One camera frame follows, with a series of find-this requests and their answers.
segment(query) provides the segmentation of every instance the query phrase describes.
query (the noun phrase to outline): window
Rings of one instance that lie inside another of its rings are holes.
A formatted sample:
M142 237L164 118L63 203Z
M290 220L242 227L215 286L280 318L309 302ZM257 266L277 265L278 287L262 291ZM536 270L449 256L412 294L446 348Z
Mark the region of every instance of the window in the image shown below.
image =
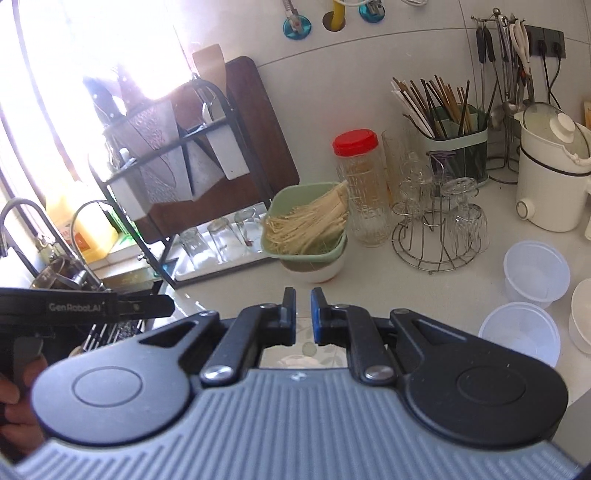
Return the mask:
M88 155L107 158L82 76L116 89L112 69L121 63L145 95L158 98L191 75L162 0L4 0L0 44L0 105L13 140L0 128L0 166L16 193L27 197L34 189L15 146L41 196L61 191L72 178L96 187Z

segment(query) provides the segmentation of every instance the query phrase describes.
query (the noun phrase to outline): ribbed gray surface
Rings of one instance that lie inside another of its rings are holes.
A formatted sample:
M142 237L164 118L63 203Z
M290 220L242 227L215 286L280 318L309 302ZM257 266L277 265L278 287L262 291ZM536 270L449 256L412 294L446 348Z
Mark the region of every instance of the ribbed gray surface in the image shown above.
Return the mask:
M51 441L18 470L31 480L567 480L579 467L546 442L512 452L448 443L395 391L334 369L253 370L207 390L158 437L100 453Z

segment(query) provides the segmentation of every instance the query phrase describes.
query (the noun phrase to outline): wall switch panel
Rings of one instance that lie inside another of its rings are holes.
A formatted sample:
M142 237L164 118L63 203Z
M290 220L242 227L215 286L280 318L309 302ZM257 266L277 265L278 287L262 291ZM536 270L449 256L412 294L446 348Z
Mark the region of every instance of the wall switch panel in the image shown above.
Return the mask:
M530 55L532 57L541 57L539 44L540 40L546 43L546 58L556 58L558 55L554 51L554 43L562 46L561 58L566 58L566 47L564 45L564 33L559 30L551 30L549 28L534 27L533 25L526 25L525 29L530 37Z

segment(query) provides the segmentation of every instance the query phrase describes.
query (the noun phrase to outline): clear plastic cup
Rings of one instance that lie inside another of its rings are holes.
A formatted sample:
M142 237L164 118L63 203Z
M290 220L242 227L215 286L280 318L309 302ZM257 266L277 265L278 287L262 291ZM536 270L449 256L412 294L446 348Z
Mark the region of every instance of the clear plastic cup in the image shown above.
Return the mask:
M570 268L555 248L524 241L505 254L505 291L510 301L526 301L543 309L569 289Z
M486 317L478 336L551 367L558 363L558 327L545 310L531 303L518 301L497 308Z

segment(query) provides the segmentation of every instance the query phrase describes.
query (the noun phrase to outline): electric kettle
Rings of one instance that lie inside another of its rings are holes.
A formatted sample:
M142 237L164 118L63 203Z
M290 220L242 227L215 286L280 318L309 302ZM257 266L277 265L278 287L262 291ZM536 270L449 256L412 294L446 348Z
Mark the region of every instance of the electric kettle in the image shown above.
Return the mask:
M533 103L515 119L521 124L517 214L545 230L572 230L591 193L591 132L547 103Z

